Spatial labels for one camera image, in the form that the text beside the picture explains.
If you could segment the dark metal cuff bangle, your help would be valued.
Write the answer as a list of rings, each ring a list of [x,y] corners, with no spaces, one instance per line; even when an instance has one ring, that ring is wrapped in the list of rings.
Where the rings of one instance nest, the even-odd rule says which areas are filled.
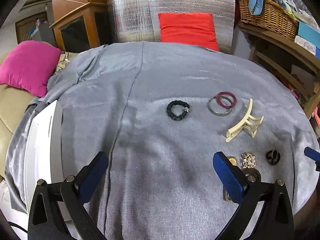
[[[225,106],[222,106],[221,103],[216,103],[217,105],[219,105],[221,108],[224,108],[226,111],[223,112],[223,113],[220,113],[220,112],[216,112],[215,110],[212,109],[212,101],[214,99],[223,99],[225,101],[227,101],[229,104],[227,105],[229,108],[226,108]],[[221,96],[214,96],[212,98],[210,98],[207,102],[207,108],[208,108],[208,111],[210,111],[210,113],[212,113],[213,115],[215,116],[219,116],[219,117],[224,117],[224,116],[228,116],[232,113],[233,111],[233,102],[230,98],[228,98],[227,96],[224,96],[224,95],[221,95]]]

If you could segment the beige leather sofa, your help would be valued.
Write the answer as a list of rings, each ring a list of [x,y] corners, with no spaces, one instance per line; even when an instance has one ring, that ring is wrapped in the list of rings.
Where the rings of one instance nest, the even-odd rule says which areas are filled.
[[[25,78],[18,78],[17,87],[1,85],[1,179],[4,179],[7,150],[18,123],[29,102],[34,98],[23,85]]]

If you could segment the small black hair clip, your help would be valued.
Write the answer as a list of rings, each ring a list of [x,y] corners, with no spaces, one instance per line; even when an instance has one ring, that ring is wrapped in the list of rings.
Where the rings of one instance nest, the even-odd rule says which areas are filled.
[[[265,158],[269,165],[274,166],[279,163],[281,155],[277,150],[270,150],[265,154]]]

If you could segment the wooden shelf rack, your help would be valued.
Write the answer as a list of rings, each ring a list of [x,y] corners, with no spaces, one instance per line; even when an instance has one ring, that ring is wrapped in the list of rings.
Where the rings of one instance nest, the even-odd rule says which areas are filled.
[[[248,35],[251,42],[249,60],[271,72],[278,72],[301,94],[307,118],[319,104],[319,59],[295,42],[271,31],[253,25],[238,23],[239,29]],[[300,83],[301,76],[291,74],[292,66],[309,73],[314,78],[311,84]]]

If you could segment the black scrunchie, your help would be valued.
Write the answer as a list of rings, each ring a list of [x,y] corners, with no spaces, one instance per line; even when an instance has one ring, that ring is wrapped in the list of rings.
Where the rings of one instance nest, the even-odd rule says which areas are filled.
[[[187,117],[190,112],[190,105],[181,100],[174,100],[167,105],[167,116],[174,121],[181,121]]]

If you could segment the silver foil insulation panel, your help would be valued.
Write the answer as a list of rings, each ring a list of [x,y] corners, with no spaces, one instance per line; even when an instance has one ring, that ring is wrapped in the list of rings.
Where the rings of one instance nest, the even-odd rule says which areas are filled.
[[[160,40],[158,15],[163,12],[211,13],[220,51],[231,52],[235,0],[107,0],[111,34],[116,42]]]

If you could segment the wooden cabinet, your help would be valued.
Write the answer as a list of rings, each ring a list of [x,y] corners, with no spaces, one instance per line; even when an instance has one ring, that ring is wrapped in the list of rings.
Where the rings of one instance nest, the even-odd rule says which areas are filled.
[[[80,53],[112,41],[106,5],[89,2],[51,26],[60,50]]]

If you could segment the white jewelry tray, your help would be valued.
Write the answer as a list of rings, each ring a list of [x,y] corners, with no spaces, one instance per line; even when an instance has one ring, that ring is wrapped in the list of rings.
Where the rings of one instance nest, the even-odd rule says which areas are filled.
[[[24,158],[24,196],[30,211],[39,179],[48,184],[64,180],[61,156],[61,124],[63,109],[55,100],[31,122]]]

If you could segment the blue box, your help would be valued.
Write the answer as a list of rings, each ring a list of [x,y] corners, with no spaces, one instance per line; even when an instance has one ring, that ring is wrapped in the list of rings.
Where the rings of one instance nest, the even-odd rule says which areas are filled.
[[[303,22],[299,22],[298,36],[311,42],[317,48],[320,47],[320,32]]]

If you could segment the grey bed cloth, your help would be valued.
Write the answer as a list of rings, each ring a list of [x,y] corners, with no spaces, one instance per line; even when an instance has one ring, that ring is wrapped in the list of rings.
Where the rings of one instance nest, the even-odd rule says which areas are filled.
[[[53,75],[12,136],[5,179],[14,209],[27,210],[23,164],[32,119],[55,100],[62,106],[63,175],[77,174],[99,152],[110,165],[86,209],[107,239],[214,239],[237,205],[226,202],[213,169],[221,151],[257,159],[265,182],[284,181],[298,212],[313,194],[319,174],[304,155],[319,144],[291,92],[259,65],[228,54],[175,43],[115,43],[84,51]],[[207,108],[214,96],[233,102],[230,115]],[[264,116],[254,138],[226,132],[245,115]],[[190,112],[171,120],[167,105],[181,100]],[[277,150],[280,161],[265,154]]]

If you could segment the gold rhinestone brooch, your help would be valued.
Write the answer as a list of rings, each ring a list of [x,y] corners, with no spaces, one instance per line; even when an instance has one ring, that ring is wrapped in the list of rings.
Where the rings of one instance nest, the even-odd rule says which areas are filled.
[[[257,160],[256,156],[252,153],[243,153],[241,155],[242,168],[256,168]]]

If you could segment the wicker basket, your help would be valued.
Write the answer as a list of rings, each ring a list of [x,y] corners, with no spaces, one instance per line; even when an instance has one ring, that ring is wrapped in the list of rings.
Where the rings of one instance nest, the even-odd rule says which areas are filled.
[[[284,8],[272,0],[264,0],[262,12],[252,15],[249,11],[249,0],[238,0],[240,21],[261,29],[274,32],[293,41],[298,31],[298,21]]]

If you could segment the magenta pillow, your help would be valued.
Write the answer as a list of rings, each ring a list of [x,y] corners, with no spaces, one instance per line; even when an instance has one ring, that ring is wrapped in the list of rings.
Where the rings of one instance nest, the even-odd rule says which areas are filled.
[[[46,42],[21,42],[1,64],[1,85],[44,97],[48,80],[56,70],[60,55],[60,49]]]

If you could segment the cream hair claw clip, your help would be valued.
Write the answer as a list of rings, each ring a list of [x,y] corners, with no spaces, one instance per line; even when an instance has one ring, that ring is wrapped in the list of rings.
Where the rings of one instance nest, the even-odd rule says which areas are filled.
[[[264,116],[252,116],[252,108],[253,99],[250,99],[244,117],[235,126],[227,130],[225,142],[230,142],[231,140],[233,140],[243,129],[249,131],[251,138],[255,137],[259,125],[264,120]]]

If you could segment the red cushion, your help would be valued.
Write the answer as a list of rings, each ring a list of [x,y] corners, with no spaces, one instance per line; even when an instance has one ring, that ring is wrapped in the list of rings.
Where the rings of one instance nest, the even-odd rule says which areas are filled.
[[[213,15],[206,12],[163,12],[158,15],[160,41],[219,51]]]

